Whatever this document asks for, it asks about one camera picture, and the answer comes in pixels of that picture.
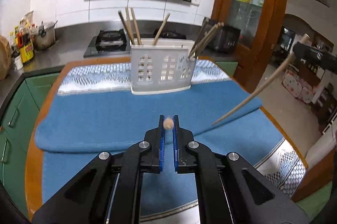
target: stainless steel countertop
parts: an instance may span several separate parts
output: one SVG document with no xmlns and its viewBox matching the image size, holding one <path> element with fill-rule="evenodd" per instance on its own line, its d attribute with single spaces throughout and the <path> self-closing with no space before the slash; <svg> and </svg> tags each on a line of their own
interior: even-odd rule
<svg viewBox="0 0 337 224">
<path fill-rule="evenodd" d="M 160 24 L 161 22 L 158 21 L 140 21 L 138 22 L 139 31 L 141 33 L 153 32 Z M 196 38 L 200 29 L 199 26 L 195 25 L 169 22 L 167 25 L 166 28 L 178 28 L 182 32 L 187 32 L 187 39 L 192 40 Z M 85 50 L 91 42 L 92 37 L 98 35 L 99 30 L 119 30 L 122 27 L 121 22 L 97 22 L 56 29 L 57 41 L 54 46 L 44 51 L 35 52 L 34 58 L 25 64 L 23 69 L 19 71 L 11 69 L 7 77 L 3 81 L 0 81 L 0 121 L 13 94 L 25 78 L 60 72 L 67 63 L 83 60 Z M 236 61 L 232 55 L 216 53 L 209 49 L 206 49 L 202 55 L 210 56 L 215 61 Z"/>
</svg>

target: table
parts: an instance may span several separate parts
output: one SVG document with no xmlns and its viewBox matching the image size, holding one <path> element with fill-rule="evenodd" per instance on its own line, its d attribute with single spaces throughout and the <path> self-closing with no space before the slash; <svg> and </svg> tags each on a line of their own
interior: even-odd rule
<svg viewBox="0 0 337 224">
<path fill-rule="evenodd" d="M 83 61 L 76 61 L 68 63 L 64 69 L 61 71 L 59 77 L 56 79 L 51 90 L 49 91 L 46 100 L 44 101 L 41 111 L 38 115 L 38 118 L 35 122 L 34 130 L 31 135 L 27 160 L 26 160 L 26 171 L 25 171 L 25 192 L 26 192 L 26 201 L 28 214 L 30 219 L 33 214 L 42 206 L 42 170 L 43 170 L 43 151 L 38 149 L 35 145 L 34 137 L 35 131 L 38 124 L 47 116 L 49 107 L 53 101 L 54 95 L 57 93 L 57 90 L 60 84 L 63 81 L 63 78 L 68 74 L 68 72 L 76 66 L 85 66 L 85 65 L 96 65 L 96 64 L 111 64 L 111 63 L 123 63 L 130 62 L 130 57 L 120 57 L 120 58 L 90 58 Z M 304 157 L 299 153 L 299 150 L 296 148 L 291 139 L 287 136 L 281 126 L 277 121 L 268 113 L 263 107 L 260 108 L 263 113 L 268 117 L 268 119 L 274 124 L 274 126 L 281 132 L 284 138 L 293 146 L 296 153 L 299 155 L 301 161 L 304 163 L 307 168 Z"/>
</svg>

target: tiled floor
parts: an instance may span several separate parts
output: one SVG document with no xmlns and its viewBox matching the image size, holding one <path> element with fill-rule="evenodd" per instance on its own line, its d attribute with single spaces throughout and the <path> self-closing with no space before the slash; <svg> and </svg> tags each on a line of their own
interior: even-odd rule
<svg viewBox="0 0 337 224">
<path fill-rule="evenodd" d="M 268 78 L 275 67 L 268 65 L 259 85 Z M 321 137 L 318 120 L 309 105 L 294 98 L 281 84 L 283 75 L 275 79 L 259 94 L 263 106 L 276 119 L 287 135 L 295 143 L 303 156 Z"/>
</svg>

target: blue cloth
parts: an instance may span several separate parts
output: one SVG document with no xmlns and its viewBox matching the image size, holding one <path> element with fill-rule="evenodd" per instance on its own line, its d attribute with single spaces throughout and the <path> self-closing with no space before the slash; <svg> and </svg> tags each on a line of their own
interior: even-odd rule
<svg viewBox="0 0 337 224">
<path fill-rule="evenodd" d="M 180 126 L 188 122 L 180 118 Z M 213 152 L 235 151 L 254 165 L 263 159 L 283 138 L 272 122 L 257 109 L 216 130 L 195 136 Z M 147 216 L 177 208 L 197 199 L 193 174 L 174 172 L 172 132 L 166 133 L 164 170 L 161 174 L 144 174 L 141 215 Z M 92 160 L 97 153 L 43 153 L 43 202 L 53 196 L 68 180 Z"/>
<path fill-rule="evenodd" d="M 262 105 L 254 98 L 222 124 L 211 126 L 247 96 L 234 81 L 196 84 L 189 90 L 158 95 L 134 95 L 130 91 L 56 95 L 36 130 L 35 142 L 50 152 L 124 151 L 143 140 L 147 130 L 156 128 L 160 115 L 178 115 L 180 126 L 195 136 L 217 132 Z"/>
</svg>

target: green cabinet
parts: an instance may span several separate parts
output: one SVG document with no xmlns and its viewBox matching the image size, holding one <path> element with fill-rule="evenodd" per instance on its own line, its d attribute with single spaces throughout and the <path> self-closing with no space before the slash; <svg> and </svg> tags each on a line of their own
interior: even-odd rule
<svg viewBox="0 0 337 224">
<path fill-rule="evenodd" d="M 27 78 L 14 94 L 0 127 L 0 180 L 18 209 L 28 217 L 25 168 L 35 120 L 58 73 Z"/>
<path fill-rule="evenodd" d="M 25 194 L 25 168 L 26 153 L 21 149 L 18 142 L 6 136 L 6 146 L 3 149 L 2 184 L 22 214 L 28 217 L 26 194 Z"/>
<path fill-rule="evenodd" d="M 5 158 L 6 146 L 7 146 L 7 138 L 5 137 L 3 127 L 0 128 L 0 170 L 2 172 L 2 165 Z"/>
<path fill-rule="evenodd" d="M 230 77 L 233 77 L 234 73 L 235 73 L 235 69 L 238 65 L 237 62 L 216 62 L 215 64 L 217 64 L 222 70 L 225 71 L 226 74 L 228 74 Z"/>
<path fill-rule="evenodd" d="M 2 126 L 9 138 L 27 153 L 30 136 L 39 113 L 26 82 L 23 82 L 15 93 L 2 119 Z"/>
<path fill-rule="evenodd" d="M 26 78 L 28 89 L 39 109 L 58 75 L 59 73 L 53 73 Z"/>
</svg>

